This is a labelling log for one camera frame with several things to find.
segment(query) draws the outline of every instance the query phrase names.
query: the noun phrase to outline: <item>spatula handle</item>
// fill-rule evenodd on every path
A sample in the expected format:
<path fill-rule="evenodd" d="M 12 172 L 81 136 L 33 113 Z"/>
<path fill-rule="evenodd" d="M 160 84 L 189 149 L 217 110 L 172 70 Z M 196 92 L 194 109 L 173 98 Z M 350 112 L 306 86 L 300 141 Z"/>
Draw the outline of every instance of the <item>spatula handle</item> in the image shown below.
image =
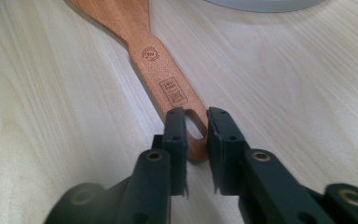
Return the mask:
<path fill-rule="evenodd" d="M 206 108 L 170 53 L 161 41 L 151 34 L 128 42 L 128 48 L 130 57 L 139 70 L 140 79 L 160 116 L 164 118 L 169 110 L 182 106 L 200 133 L 205 136 L 195 139 L 188 134 L 189 158 L 193 161 L 207 160 Z"/>

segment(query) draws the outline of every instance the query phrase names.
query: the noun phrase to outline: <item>white round object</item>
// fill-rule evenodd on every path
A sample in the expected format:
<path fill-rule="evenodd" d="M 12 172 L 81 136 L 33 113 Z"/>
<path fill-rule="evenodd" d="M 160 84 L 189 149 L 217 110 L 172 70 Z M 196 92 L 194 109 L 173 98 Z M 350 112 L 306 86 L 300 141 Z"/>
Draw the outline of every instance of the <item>white round object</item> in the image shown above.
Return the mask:
<path fill-rule="evenodd" d="M 253 12 L 288 12 L 313 7 L 324 0 L 207 0 L 223 7 Z"/>

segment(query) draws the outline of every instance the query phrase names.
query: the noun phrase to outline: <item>rectangular label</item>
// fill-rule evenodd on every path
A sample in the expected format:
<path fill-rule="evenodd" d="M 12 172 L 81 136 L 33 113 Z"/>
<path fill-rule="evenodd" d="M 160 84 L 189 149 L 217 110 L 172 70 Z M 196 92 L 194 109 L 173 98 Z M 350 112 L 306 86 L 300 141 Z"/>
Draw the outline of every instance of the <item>rectangular label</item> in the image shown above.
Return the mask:
<path fill-rule="evenodd" d="M 159 86 L 164 90 L 165 95 L 168 97 L 173 107 L 188 102 L 185 93 L 182 91 L 174 77 L 161 81 Z"/>

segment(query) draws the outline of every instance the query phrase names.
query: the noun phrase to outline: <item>wooden table surface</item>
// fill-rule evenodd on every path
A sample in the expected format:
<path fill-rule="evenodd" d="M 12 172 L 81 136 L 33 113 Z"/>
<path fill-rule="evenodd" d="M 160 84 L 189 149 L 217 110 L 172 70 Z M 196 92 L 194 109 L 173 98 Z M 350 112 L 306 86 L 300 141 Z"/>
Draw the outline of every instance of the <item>wooden table surface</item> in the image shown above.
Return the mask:
<path fill-rule="evenodd" d="M 206 106 L 319 192 L 358 186 L 358 0 L 283 14 L 150 0 L 161 39 Z M 64 192 L 131 175 L 161 122 L 127 50 L 62 0 L 0 0 L 0 223 L 41 223 Z M 236 197 L 189 164 L 172 223 L 241 223 Z"/>

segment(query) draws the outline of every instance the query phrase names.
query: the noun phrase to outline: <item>wooden spatula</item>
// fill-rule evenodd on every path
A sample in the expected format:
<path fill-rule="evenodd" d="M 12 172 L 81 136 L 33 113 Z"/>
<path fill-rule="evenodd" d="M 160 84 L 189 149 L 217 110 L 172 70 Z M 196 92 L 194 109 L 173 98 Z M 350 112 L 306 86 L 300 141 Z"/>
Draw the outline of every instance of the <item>wooden spatula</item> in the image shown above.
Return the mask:
<path fill-rule="evenodd" d="M 206 108 L 187 82 L 170 53 L 150 32 L 148 0 L 71 0 L 71 2 L 120 38 L 128 47 L 140 79 L 155 108 L 164 119 L 172 108 L 182 106 L 202 133 L 202 139 L 188 134 L 188 157 L 207 160 Z"/>

